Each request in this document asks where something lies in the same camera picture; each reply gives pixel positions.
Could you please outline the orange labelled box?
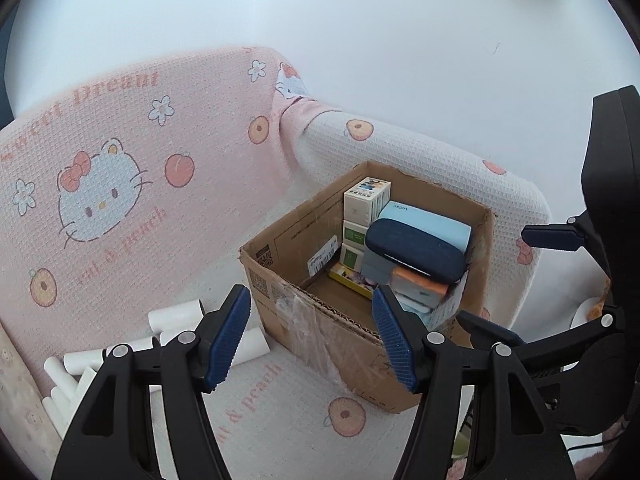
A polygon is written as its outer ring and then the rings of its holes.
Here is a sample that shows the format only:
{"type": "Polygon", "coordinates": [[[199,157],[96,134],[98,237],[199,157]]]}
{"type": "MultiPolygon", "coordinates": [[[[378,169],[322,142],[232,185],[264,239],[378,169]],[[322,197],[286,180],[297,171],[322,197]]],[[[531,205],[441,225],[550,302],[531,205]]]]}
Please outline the orange labelled box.
{"type": "Polygon", "coordinates": [[[434,282],[401,266],[396,266],[390,274],[390,288],[396,295],[429,309],[436,308],[448,292],[447,285],[434,282]]]}

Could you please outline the dark blue glasses case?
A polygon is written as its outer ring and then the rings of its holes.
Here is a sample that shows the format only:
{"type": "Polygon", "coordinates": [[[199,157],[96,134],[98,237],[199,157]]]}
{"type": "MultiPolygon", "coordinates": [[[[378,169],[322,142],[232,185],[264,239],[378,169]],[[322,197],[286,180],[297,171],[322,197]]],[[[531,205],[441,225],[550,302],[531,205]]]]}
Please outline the dark blue glasses case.
{"type": "Polygon", "coordinates": [[[369,226],[366,247],[375,255],[439,283],[455,283],[466,271],[465,255],[460,249],[392,219],[378,219],[369,226]]]}

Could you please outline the light blue glasses case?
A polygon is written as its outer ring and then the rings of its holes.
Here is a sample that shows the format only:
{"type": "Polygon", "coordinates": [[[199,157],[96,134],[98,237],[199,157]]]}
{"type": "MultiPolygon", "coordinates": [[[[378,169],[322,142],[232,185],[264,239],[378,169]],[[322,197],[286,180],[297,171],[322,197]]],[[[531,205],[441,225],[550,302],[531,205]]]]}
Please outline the light blue glasses case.
{"type": "Polygon", "coordinates": [[[394,200],[388,202],[378,218],[413,226],[458,248],[460,252],[466,252],[472,234],[472,228],[466,223],[394,200]]]}

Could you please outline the light blue small box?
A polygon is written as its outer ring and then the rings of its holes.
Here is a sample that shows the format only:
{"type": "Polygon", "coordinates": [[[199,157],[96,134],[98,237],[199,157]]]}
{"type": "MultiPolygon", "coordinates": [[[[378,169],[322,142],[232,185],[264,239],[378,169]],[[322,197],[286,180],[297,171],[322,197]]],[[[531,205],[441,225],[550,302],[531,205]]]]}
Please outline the light blue small box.
{"type": "Polygon", "coordinates": [[[387,285],[392,277],[396,263],[367,249],[363,254],[360,273],[370,282],[387,285]]]}

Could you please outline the baby wipes pack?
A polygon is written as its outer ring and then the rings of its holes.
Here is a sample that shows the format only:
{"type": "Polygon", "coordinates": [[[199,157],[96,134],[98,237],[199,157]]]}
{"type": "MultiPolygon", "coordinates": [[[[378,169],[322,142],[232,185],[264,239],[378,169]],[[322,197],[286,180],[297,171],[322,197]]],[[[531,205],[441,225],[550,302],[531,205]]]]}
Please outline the baby wipes pack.
{"type": "Polygon", "coordinates": [[[396,295],[396,299],[398,304],[402,307],[402,310],[415,314],[418,318],[420,318],[421,322],[425,325],[428,330],[433,329],[433,323],[431,320],[433,309],[424,304],[420,304],[416,300],[413,300],[409,297],[406,297],[401,294],[396,295]]]}

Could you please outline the white cardboard tube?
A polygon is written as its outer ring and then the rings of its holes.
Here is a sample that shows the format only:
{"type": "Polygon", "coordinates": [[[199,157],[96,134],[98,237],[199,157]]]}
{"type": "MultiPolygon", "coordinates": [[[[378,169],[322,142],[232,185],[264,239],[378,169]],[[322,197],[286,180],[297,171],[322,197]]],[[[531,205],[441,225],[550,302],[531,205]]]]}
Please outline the white cardboard tube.
{"type": "Polygon", "coordinates": [[[125,341],[125,344],[128,344],[134,352],[137,352],[152,349],[158,346],[160,342],[155,336],[146,336],[132,341],[125,341]]]}
{"type": "Polygon", "coordinates": [[[42,399],[41,404],[47,415],[49,416],[54,429],[56,430],[60,438],[63,439],[68,428],[68,422],[63,416],[63,413],[58,409],[58,406],[55,404],[54,400],[50,398],[50,396],[45,396],[42,399]]]}
{"type": "Polygon", "coordinates": [[[148,313],[150,329],[154,334],[163,333],[174,328],[197,326],[203,317],[200,300],[191,300],[183,304],[152,310],[148,313]]]}
{"type": "Polygon", "coordinates": [[[68,400],[73,400],[76,396],[78,382],[66,372],[62,362],[56,356],[49,356],[43,363],[43,369],[64,396],[68,400]]]}
{"type": "Polygon", "coordinates": [[[66,372],[72,376],[84,374],[86,368],[91,368],[97,372],[104,361],[104,350],[94,349],[78,352],[65,353],[63,365],[66,372]]]}
{"type": "Polygon", "coordinates": [[[237,366],[261,358],[270,352],[269,344],[260,327],[246,330],[236,348],[232,366],[237,366]]]}

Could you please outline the beige patterned pillow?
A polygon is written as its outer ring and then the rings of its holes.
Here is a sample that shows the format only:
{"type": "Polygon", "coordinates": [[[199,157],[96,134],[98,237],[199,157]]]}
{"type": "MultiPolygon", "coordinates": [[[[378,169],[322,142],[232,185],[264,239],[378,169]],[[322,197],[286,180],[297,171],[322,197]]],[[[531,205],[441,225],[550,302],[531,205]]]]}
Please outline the beige patterned pillow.
{"type": "Polygon", "coordinates": [[[50,479],[62,440],[20,352],[1,329],[1,431],[37,479],[50,479]]]}

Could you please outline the yellow cartoon flat box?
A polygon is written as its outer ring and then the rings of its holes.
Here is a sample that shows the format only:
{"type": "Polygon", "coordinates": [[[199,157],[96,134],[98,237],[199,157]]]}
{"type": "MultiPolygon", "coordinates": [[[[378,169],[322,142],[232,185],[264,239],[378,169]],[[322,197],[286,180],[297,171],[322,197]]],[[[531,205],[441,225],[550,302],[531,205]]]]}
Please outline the yellow cartoon flat box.
{"type": "Polygon", "coordinates": [[[328,274],[332,280],[368,299],[372,298],[373,292],[376,286],[378,286],[375,282],[367,280],[360,273],[352,270],[348,266],[343,266],[339,262],[334,263],[334,265],[329,268],[328,274]]]}

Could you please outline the brown cardboard box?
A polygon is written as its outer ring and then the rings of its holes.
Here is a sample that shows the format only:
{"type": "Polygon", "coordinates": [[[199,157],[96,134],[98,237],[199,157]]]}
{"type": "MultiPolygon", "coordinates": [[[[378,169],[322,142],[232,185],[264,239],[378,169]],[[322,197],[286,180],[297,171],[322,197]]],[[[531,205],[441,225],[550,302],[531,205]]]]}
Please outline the brown cardboard box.
{"type": "Polygon", "coordinates": [[[398,414],[419,399],[390,367],[371,315],[371,301],[328,277],[314,257],[332,261],[330,240],[341,240],[343,194],[365,177],[390,182],[393,200],[459,220],[472,229],[469,274],[460,307],[486,304],[494,229],[492,211],[439,185],[378,162],[363,162],[257,234],[240,249],[250,291],[267,333],[334,384],[398,414]]]}

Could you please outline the white green small box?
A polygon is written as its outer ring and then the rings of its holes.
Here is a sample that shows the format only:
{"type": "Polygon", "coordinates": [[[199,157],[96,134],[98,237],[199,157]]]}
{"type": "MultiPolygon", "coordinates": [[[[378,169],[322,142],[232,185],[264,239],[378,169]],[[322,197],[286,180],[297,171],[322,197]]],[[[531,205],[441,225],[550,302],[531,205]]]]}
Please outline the white green small box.
{"type": "Polygon", "coordinates": [[[366,226],[343,221],[340,263],[358,273],[361,272],[363,265],[367,230],[366,226]]]}

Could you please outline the white cartoon box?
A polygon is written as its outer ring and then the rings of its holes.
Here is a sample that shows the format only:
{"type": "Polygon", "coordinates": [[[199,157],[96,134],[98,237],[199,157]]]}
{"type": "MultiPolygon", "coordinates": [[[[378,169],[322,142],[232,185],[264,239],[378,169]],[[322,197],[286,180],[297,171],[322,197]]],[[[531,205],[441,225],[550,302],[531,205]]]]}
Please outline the white cartoon box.
{"type": "Polygon", "coordinates": [[[343,194],[343,218],[358,226],[370,226],[390,201],[390,181],[366,177],[343,194]]]}

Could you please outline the pink Hello Kitty blanket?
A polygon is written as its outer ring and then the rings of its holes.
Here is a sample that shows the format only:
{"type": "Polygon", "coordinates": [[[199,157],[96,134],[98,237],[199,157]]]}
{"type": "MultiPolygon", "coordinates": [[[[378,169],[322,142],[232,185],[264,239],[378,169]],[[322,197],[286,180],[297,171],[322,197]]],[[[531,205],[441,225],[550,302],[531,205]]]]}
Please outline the pink Hello Kitty blanket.
{"type": "MultiPolygon", "coordinates": [[[[150,311],[197,299],[215,309],[233,284],[250,286],[241,247],[363,162],[492,211],[479,314],[512,324],[539,260],[522,229],[550,217],[538,188],[316,101],[276,51],[131,66],[14,120],[1,133],[1,328],[40,396],[49,356],[151,336],[150,311]]],[[[270,338],[205,399],[232,476],[390,478],[416,405],[386,412],[270,338]]]]}

